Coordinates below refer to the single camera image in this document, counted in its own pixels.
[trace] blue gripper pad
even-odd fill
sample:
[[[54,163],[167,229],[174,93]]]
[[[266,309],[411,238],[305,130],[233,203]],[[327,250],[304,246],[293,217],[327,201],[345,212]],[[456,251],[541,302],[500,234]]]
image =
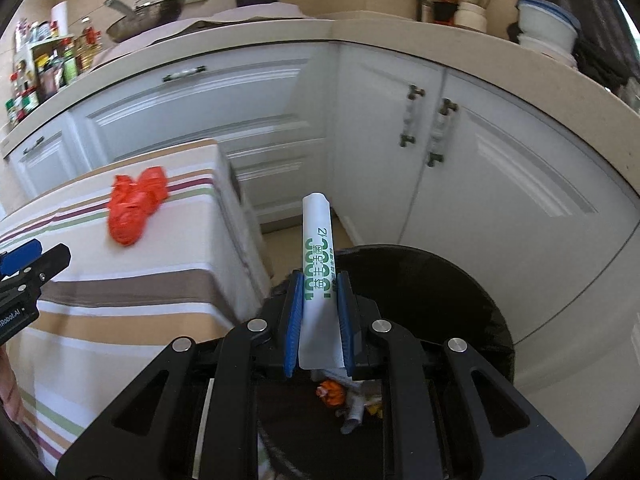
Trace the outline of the blue gripper pad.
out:
[[[0,274],[11,276],[42,256],[42,245],[34,238],[5,254],[0,261]]]
[[[304,277],[301,272],[294,272],[291,279],[296,280],[293,302],[289,312],[289,323],[284,344],[284,373],[290,378],[298,363],[298,345],[300,344],[300,327],[302,326],[302,295],[304,291]]]
[[[344,274],[337,277],[338,285],[338,322],[340,323],[340,339],[342,341],[342,357],[349,377],[353,376],[355,358],[353,355],[353,327],[351,326],[347,295],[345,294]]]

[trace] tan stripe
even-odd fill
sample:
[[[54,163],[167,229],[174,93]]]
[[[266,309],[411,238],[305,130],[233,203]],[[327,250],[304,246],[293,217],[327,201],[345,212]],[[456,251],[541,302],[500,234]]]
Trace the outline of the tan stripe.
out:
[[[28,410],[24,410],[24,418],[26,418],[35,428],[47,435],[56,444],[62,446],[62,449],[66,450],[69,448],[69,446],[71,446],[71,442],[57,434],[49,426],[46,426],[42,421],[36,420],[36,417],[33,415],[33,413],[29,412]]]
[[[199,176],[199,175],[203,175],[203,174],[210,174],[211,176],[214,176],[213,170],[197,170],[197,171],[190,171],[189,173],[183,173],[183,174],[180,174],[180,175],[169,177],[167,179],[167,181],[169,183],[177,182],[178,180],[184,180],[185,178],[189,178],[189,177],[192,177],[192,176]],[[37,218],[31,219],[31,220],[29,220],[27,222],[24,222],[24,223],[22,223],[22,224],[20,224],[20,225],[18,225],[16,227],[14,227],[13,229],[8,230],[5,233],[2,233],[1,237],[4,238],[5,236],[10,235],[10,234],[12,234],[12,233],[14,233],[16,231],[19,231],[19,230],[23,229],[24,227],[27,227],[29,225],[37,224],[38,222],[44,220],[45,218],[48,218],[48,217],[53,216],[55,214],[61,214],[61,213],[65,213],[67,211],[70,211],[72,209],[80,209],[80,208],[83,208],[85,206],[92,205],[94,203],[103,202],[105,200],[108,200],[110,198],[110,196],[111,196],[110,194],[106,194],[106,195],[98,196],[98,197],[95,197],[95,198],[90,198],[88,200],[84,200],[84,202],[78,202],[77,204],[72,204],[72,205],[69,205],[67,207],[61,207],[60,209],[56,209],[53,212],[49,212],[49,213],[46,213],[46,214],[44,214],[42,216],[39,216]]]
[[[68,316],[41,312],[32,325],[50,334],[116,345],[165,346],[181,335],[197,342],[217,339],[228,329],[209,314],[184,313],[160,316]]]
[[[41,300],[68,306],[139,306],[169,303],[210,303],[232,324],[240,321],[208,270],[188,269],[132,278],[49,282]]]
[[[34,202],[34,200],[42,198],[43,196],[47,196],[48,194],[53,193],[54,191],[62,189],[65,186],[70,186],[71,184],[75,184],[76,182],[89,178],[90,176],[106,173],[107,171],[111,171],[111,170],[117,170],[118,168],[124,168],[125,166],[130,166],[131,164],[136,164],[138,162],[145,162],[146,160],[151,160],[159,156],[186,152],[187,150],[194,150],[195,148],[201,148],[203,146],[211,146],[217,143],[218,142],[214,139],[196,140],[195,142],[185,142],[183,144],[178,144],[177,146],[170,146],[168,148],[162,148],[161,150],[155,150],[154,152],[143,153],[142,155],[136,155],[136,156],[132,156],[131,158],[125,158],[124,160],[119,160],[118,162],[112,162],[111,164],[107,164],[106,166],[98,168],[97,170],[93,170],[93,171],[90,171],[89,173],[85,173],[80,176],[77,176],[73,180],[69,180],[64,184],[60,184],[59,186],[56,186],[53,189],[49,189],[47,192],[44,192],[43,194],[37,196],[36,198],[29,200],[26,204],[16,209],[8,217],[20,211],[20,209],[22,209],[23,207],[28,206],[31,202]]]

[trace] white bowl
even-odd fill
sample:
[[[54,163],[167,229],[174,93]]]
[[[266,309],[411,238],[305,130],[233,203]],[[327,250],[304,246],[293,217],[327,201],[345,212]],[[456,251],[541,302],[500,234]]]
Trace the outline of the white bowl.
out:
[[[571,68],[576,67],[574,56],[566,53],[564,50],[556,47],[551,43],[547,43],[546,41],[542,41],[542,40],[537,40],[536,38],[530,38],[525,34],[519,35],[518,41],[520,42],[520,46],[523,46],[524,48],[528,48],[529,50],[534,50],[536,52],[539,52],[540,54],[549,56],[555,59],[556,61],[559,61],[562,64],[570,66]]]
[[[578,33],[571,23],[537,4],[518,3],[520,19],[518,26],[526,36],[557,45],[567,55],[574,49]]]
[[[458,10],[453,16],[453,23],[456,27],[486,32],[484,9],[468,2],[463,2],[458,6]]]

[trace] blue rim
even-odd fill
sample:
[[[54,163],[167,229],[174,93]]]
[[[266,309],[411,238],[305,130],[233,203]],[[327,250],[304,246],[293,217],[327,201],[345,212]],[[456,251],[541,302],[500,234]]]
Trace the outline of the blue rim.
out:
[[[548,2],[546,0],[519,0],[517,6],[520,7],[520,4],[527,4],[532,7],[538,7],[540,9],[548,10],[548,12],[551,12],[554,16],[564,21],[567,25],[571,25],[576,30],[580,30],[580,21],[578,20],[578,18],[572,15],[572,13],[568,12],[560,6],[557,6],[552,2]]]

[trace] beige floor tile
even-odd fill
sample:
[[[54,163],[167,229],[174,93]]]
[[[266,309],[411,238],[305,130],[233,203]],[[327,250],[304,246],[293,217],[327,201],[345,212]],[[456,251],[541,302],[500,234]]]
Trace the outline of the beige floor tile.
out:
[[[347,231],[337,218],[332,219],[332,231],[334,234],[334,250],[353,247]],[[271,279],[273,285],[284,280],[294,269],[299,269],[302,264],[302,225],[274,231],[264,235],[267,250],[273,263],[274,275]]]

